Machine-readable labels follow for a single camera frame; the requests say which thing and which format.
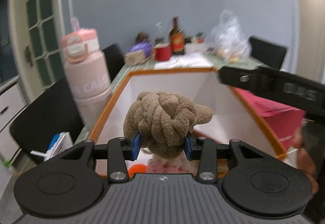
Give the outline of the blue white tissue pack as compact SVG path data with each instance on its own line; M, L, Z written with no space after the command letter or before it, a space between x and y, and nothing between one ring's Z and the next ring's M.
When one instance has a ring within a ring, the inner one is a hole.
M61 152L71 148L73 146L72 138L69 132L61 132L52 138L50 145L45 153L32 150L31 155L43 158L43 161L47 161Z

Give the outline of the white condiment tray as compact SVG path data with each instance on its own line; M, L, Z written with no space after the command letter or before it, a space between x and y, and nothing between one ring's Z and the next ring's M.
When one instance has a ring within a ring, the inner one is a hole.
M205 43L186 43L184 51L186 54L192 53L206 53L208 47Z

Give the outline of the white deer table runner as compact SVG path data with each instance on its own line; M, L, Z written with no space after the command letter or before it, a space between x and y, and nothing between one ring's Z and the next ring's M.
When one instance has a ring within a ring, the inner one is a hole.
M169 61L156 62L154 69L211 68L213 64L200 53L171 56Z

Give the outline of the pink plush toy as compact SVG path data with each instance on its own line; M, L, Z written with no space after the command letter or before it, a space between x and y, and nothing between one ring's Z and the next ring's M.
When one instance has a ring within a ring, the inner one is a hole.
M188 160L184 153L173 159L163 159L158 155L153 155L149 159L146 167L146 173L158 174L179 174L191 173L194 176L197 174L199 166L198 160Z

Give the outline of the clear water bottle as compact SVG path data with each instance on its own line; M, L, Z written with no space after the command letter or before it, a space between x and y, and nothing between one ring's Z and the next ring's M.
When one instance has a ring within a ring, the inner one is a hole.
M164 43L164 34L163 34L163 25L161 22L157 22L156 25L156 33L155 33L155 45Z

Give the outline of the beige room door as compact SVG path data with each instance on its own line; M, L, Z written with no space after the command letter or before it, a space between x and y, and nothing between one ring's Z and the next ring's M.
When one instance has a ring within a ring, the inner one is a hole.
M299 0L300 41L296 73L320 82L324 68L324 0Z

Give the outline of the red Wonderlab box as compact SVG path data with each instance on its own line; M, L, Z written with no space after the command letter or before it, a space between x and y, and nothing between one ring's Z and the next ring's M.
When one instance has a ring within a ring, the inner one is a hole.
M236 91L260 117L265 119L285 150L288 151L292 145L294 132L302 123L305 111L255 96L243 89L236 88Z

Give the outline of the orange storage box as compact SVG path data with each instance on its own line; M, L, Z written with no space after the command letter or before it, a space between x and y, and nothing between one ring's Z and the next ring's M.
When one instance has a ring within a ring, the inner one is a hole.
M258 116L245 99L244 101ZM142 135L142 148L138 160L127 162L127 169L134 164L147 166L153 155L158 155L163 159L178 157L184 153L182 144L186 133L191 132L195 137L204 136L199 135L194 128L196 125L209 123L212 117L211 108L197 104L184 95L168 92L140 92L129 107L123 121L121 137L130 137L134 131L138 131ZM284 159L286 151L283 145L267 122L263 118L259 118L267 130L266 139L257 145L250 145L279 160Z

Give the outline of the black chair left near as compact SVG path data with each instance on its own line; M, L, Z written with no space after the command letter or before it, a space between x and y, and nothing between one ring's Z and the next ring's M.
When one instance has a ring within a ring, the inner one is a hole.
M23 153L34 163L40 164L43 158L31 155L31 151L46 152L54 135L61 132L69 132L75 142L83 128L64 77L28 105L11 123L9 131Z

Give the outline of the glass panel door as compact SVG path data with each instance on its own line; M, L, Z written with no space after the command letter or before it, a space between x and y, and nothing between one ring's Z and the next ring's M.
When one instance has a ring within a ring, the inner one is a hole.
M9 17L19 76L37 98L64 75L52 0L9 0Z

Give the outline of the black chair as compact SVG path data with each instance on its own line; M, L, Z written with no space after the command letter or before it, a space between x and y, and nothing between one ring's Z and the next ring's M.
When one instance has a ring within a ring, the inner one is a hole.
M43 158L31 155L31 151L46 152L54 135L61 132L69 132L75 142L83 128L64 77L28 105L11 123L9 131L23 153L34 163L40 164Z
M269 42L257 36L250 36L249 43L251 44L251 56L265 65L280 70L282 68L287 47Z
M104 53L106 65L112 82L125 65L124 57L119 45L116 43L103 49L102 52Z

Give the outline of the clear plastic bag with snacks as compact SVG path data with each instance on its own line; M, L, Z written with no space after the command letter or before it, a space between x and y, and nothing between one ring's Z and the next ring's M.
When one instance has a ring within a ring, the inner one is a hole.
M252 51L239 18L231 10L220 14L219 23L205 38L205 43L218 58L230 64L246 61Z

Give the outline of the dark liquor bottle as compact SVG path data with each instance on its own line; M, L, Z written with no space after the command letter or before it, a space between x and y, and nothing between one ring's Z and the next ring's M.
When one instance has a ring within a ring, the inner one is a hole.
M179 18L172 19L172 29L170 31L170 46L173 55L184 55L184 35L179 29Z

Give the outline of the brown figurine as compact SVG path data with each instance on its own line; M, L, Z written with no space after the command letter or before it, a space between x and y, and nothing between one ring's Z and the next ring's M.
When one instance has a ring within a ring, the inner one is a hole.
M149 36L144 32L139 32L135 38L135 44L150 42Z

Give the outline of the black chair left far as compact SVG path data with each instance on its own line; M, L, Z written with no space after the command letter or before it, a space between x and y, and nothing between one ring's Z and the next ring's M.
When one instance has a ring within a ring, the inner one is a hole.
M112 82L125 65L124 57L119 45L116 43L103 49L102 52L104 53L106 65Z

